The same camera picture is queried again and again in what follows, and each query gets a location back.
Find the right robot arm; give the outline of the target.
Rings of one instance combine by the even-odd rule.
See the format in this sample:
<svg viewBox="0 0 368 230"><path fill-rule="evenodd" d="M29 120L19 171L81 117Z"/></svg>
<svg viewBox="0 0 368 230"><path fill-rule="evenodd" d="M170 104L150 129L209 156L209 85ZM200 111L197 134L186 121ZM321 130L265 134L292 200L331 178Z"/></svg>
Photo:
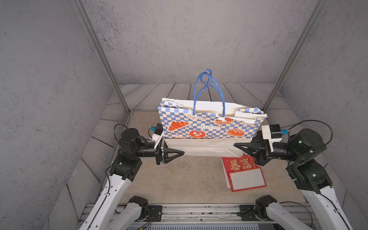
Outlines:
<svg viewBox="0 0 368 230"><path fill-rule="evenodd" d="M336 197L333 182L315 157L327 149L316 131L304 128L290 135L279 125L262 126L249 143L234 146L254 158L259 166L271 160L288 162L286 171L311 206L323 230L352 229Z"/></svg>

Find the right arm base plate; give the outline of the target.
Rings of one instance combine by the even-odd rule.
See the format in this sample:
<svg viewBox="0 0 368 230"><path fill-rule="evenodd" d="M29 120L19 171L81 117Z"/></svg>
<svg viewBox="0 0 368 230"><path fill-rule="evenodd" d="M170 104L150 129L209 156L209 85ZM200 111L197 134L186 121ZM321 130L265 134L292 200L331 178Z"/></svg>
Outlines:
<svg viewBox="0 0 368 230"><path fill-rule="evenodd" d="M240 211L238 212L238 216L242 221L257 221L258 219L255 216L255 206L254 205L240 205Z"/></svg>

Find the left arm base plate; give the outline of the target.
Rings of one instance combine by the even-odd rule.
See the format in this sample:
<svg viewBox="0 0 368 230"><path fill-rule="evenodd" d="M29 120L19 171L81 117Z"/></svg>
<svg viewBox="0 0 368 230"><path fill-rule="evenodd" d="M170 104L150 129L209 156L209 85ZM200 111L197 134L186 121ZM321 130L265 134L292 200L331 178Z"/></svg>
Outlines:
<svg viewBox="0 0 368 230"><path fill-rule="evenodd" d="M161 222L163 214L163 206L161 205L148 205L142 210L143 221Z"/></svg>

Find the red paper gift bag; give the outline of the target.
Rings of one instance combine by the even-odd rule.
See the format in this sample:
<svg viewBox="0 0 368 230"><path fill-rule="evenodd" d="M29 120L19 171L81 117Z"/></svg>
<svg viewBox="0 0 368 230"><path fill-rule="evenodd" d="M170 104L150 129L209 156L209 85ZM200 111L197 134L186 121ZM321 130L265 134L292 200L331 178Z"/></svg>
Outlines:
<svg viewBox="0 0 368 230"><path fill-rule="evenodd" d="M266 187L266 181L259 165L253 157L221 158L227 187L239 192Z"/></svg>

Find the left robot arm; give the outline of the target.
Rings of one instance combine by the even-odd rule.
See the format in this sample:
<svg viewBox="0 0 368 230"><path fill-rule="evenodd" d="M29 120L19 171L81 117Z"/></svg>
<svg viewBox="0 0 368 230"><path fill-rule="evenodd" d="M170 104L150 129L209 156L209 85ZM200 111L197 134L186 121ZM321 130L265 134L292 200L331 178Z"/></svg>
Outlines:
<svg viewBox="0 0 368 230"><path fill-rule="evenodd" d="M119 152L112 165L105 170L107 182L89 216L81 225L82 230L127 230L136 221L143 221L142 230L151 227L153 219L148 200L133 196L124 210L112 219L119 201L131 186L142 158L155 158L157 164L169 163L183 156L184 151L167 147L164 140L147 140L135 128L124 130L118 140Z"/></svg>

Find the blue checkered paper bag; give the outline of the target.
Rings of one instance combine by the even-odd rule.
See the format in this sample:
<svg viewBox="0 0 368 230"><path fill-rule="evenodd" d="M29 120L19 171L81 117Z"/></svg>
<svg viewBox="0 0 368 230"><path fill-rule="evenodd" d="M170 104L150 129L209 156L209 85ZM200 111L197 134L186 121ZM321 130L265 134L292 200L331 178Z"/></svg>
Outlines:
<svg viewBox="0 0 368 230"><path fill-rule="evenodd" d="M201 73L193 100L163 98L158 113L169 148L188 156L241 157L235 143L249 143L267 114L257 107L227 103L212 70Z"/></svg>

